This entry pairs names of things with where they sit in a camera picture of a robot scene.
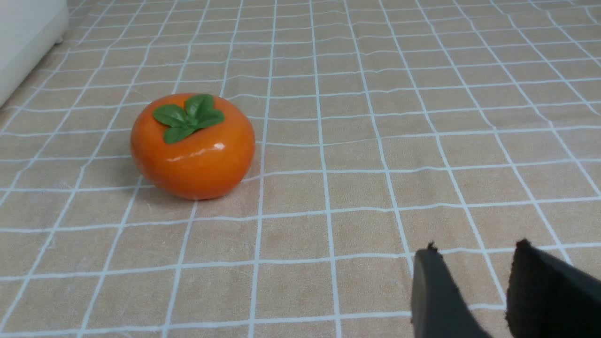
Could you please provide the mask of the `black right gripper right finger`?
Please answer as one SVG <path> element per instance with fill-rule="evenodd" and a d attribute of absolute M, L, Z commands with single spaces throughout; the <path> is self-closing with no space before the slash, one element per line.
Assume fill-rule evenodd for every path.
<path fill-rule="evenodd" d="M 505 319 L 514 338 L 598 338 L 601 282 L 522 239 L 511 264 Z"/>

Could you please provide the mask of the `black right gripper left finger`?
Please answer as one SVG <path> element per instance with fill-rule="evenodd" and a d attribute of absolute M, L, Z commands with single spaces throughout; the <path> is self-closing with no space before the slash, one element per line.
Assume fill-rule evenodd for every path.
<path fill-rule="evenodd" d="M 415 338 L 489 338 L 473 317 L 433 242 L 415 253 L 411 289 Z"/>

